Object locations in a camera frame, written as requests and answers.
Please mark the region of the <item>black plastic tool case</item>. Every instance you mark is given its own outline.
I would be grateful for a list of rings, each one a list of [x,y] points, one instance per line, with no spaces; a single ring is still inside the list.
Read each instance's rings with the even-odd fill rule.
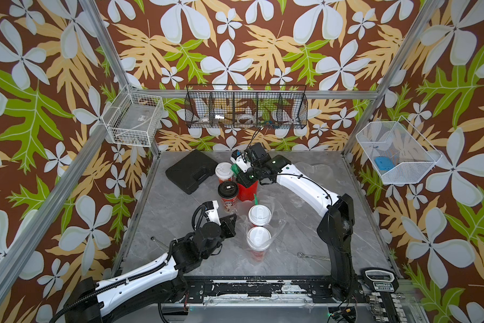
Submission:
[[[191,195],[201,183],[215,174],[218,162],[205,153],[193,150],[166,170],[166,177],[183,192]]]

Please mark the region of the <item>red cup white lid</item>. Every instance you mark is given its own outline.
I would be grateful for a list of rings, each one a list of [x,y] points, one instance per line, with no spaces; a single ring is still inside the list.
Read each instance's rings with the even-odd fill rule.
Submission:
[[[261,226],[253,227],[247,232],[247,245],[255,261],[263,260],[267,249],[270,247],[271,239],[269,230]]]
[[[267,226],[271,221],[272,212],[264,205],[254,205],[249,210],[248,218],[253,226]]]
[[[215,168],[215,174],[219,183],[231,181],[235,175],[232,171],[232,164],[229,162],[221,162]]]

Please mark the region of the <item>white mesh basket right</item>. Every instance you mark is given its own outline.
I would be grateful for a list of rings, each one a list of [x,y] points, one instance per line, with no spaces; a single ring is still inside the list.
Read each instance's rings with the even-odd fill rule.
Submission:
[[[442,153],[407,118],[368,123],[356,139],[383,184],[419,183],[441,160]],[[375,158],[385,156],[395,164],[379,172]]]

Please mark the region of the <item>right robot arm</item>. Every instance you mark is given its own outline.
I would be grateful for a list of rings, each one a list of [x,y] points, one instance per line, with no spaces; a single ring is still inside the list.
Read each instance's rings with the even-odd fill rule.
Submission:
[[[332,296],[348,301],[356,289],[357,278],[352,263],[351,242],[355,224],[354,203],[347,194],[328,191],[304,175],[288,158],[271,157],[262,144],[248,146],[231,154],[239,172],[236,181],[244,187],[254,182],[279,184],[308,203],[321,217],[318,236],[326,243],[331,264]]]

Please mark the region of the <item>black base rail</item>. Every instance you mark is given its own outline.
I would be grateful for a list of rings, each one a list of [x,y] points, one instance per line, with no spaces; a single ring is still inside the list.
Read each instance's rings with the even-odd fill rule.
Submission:
[[[201,304],[208,301],[300,304],[340,303],[349,296],[329,275],[307,276],[186,276],[187,287],[169,303]]]

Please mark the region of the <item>black label device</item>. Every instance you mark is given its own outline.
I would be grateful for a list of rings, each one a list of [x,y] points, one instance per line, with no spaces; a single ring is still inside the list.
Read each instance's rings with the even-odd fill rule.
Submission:
[[[365,285],[374,292],[395,293],[399,288],[393,271],[369,267],[360,271]]]

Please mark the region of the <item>clear plastic carrier bag front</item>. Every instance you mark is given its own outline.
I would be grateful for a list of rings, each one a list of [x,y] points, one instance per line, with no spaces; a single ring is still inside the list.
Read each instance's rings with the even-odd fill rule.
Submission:
[[[282,203],[273,196],[239,204],[241,212],[240,247],[252,265],[259,265],[270,253],[287,225]]]

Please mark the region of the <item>red plastic straw cup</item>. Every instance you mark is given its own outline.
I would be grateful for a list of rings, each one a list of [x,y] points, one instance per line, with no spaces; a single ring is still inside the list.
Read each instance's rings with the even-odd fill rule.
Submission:
[[[258,182],[253,183],[250,187],[245,187],[242,184],[238,184],[239,192],[237,198],[244,201],[254,201],[257,195]]]

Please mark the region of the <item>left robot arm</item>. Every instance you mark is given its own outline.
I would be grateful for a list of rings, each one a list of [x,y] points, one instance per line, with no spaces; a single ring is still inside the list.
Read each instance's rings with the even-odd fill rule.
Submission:
[[[176,302],[188,291],[184,277],[202,261],[217,255],[227,238],[236,236],[237,215],[207,222],[185,237],[172,240],[169,251],[148,264],[119,277],[85,279],[72,292],[51,322],[115,322],[148,305]]]

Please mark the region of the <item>metal wrench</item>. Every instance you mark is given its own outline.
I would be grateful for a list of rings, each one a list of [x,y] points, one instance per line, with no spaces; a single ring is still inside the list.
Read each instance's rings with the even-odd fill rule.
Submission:
[[[320,261],[330,261],[329,257],[318,256],[318,255],[313,255],[313,254],[305,254],[303,252],[298,252],[297,257],[298,258],[306,258],[306,259],[315,259],[315,260],[320,260]]]

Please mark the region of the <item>red cup white lid front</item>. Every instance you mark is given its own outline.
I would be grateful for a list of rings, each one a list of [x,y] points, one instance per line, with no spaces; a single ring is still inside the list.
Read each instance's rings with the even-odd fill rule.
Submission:
[[[270,247],[271,239],[269,230],[261,226],[253,227],[247,232],[247,245],[255,261],[263,260],[267,249]]]

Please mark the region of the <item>blue object in basket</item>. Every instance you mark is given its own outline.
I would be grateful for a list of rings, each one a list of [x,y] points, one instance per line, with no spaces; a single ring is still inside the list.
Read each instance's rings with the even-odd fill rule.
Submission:
[[[393,161],[385,156],[376,157],[375,165],[377,166],[379,172],[388,172],[395,168]]]

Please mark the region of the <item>green wrapped straws bundle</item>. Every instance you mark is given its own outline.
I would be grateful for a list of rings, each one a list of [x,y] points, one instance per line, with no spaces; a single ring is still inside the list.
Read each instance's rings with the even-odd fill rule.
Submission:
[[[240,168],[236,164],[231,165],[231,170],[235,176],[237,176],[241,172]]]

